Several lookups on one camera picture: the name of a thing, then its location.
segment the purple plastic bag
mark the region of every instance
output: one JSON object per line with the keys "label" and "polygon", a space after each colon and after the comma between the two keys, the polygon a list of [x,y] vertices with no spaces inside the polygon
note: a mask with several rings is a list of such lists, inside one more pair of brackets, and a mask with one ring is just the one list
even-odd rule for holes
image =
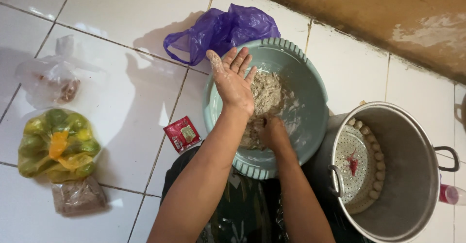
{"label": "purple plastic bag", "polygon": [[[172,59],[195,66],[206,57],[209,49],[222,56],[232,47],[269,37],[280,37],[271,16],[254,7],[230,4],[227,13],[211,8],[190,29],[169,34],[164,39],[164,49]],[[190,53],[190,60],[181,60],[168,50],[170,46]]]}

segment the perforated steamer insert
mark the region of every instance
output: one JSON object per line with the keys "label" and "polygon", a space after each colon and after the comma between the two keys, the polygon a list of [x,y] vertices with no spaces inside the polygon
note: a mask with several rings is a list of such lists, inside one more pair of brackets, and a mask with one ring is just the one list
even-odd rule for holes
{"label": "perforated steamer insert", "polygon": [[370,193],[374,191],[374,182],[378,181],[377,160],[372,148],[374,143],[378,143],[374,136],[371,136],[372,140],[368,140],[359,129],[345,125],[336,145],[335,165],[341,171],[344,186],[341,200],[349,214],[366,210],[376,200],[370,197]]}

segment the forearm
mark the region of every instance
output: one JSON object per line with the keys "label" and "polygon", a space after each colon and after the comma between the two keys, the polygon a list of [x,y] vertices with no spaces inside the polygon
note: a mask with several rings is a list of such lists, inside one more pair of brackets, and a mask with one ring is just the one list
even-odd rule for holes
{"label": "forearm", "polygon": [[148,242],[194,242],[223,194],[248,117],[225,110],[168,191]]}
{"label": "forearm", "polygon": [[291,242],[335,242],[327,218],[291,147],[275,153],[283,216]]}

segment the aluminum pot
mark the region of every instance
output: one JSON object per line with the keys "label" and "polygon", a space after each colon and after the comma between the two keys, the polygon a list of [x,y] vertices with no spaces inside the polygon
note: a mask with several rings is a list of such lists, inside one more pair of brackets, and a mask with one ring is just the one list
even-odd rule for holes
{"label": "aluminum pot", "polygon": [[[376,136],[385,155],[386,176],[379,199],[367,210],[349,215],[341,201],[344,187],[335,150],[344,125],[353,117]],[[451,152],[453,168],[439,167],[435,153],[439,150]],[[350,223],[370,240],[403,243],[413,240],[432,217],[440,192],[439,169],[456,172],[459,160],[451,147],[433,147],[408,112],[391,103],[372,102],[330,117],[321,147],[302,168],[324,211],[332,209],[340,222]]]}

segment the person's left hand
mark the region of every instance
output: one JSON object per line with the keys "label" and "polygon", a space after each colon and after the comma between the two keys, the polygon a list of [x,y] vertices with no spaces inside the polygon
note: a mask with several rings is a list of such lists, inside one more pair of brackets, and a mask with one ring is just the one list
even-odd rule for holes
{"label": "person's left hand", "polygon": [[238,55],[236,55],[236,51],[236,47],[230,49],[223,60],[212,50],[207,50],[206,55],[212,66],[213,79],[218,94],[222,98],[223,109],[234,110],[235,113],[244,112],[244,115],[249,119],[254,113],[251,83],[257,72],[257,67],[253,66],[244,78],[244,73],[253,56],[248,54],[249,49],[246,47],[243,47]]}

